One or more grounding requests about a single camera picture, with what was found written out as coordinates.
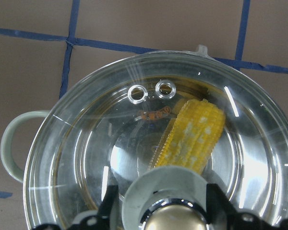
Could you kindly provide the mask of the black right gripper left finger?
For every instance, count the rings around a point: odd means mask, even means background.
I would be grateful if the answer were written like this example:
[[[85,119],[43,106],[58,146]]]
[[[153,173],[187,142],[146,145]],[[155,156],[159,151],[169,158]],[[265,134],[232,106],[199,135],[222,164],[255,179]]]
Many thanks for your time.
[[[119,188],[108,185],[97,212],[97,230],[116,230],[119,220]]]

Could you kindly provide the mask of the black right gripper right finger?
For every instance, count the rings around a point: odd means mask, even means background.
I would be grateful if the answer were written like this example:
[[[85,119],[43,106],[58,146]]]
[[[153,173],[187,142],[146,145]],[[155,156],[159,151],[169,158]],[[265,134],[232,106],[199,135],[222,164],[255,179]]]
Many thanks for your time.
[[[217,184],[206,186],[206,213],[214,230],[235,230],[237,210]]]

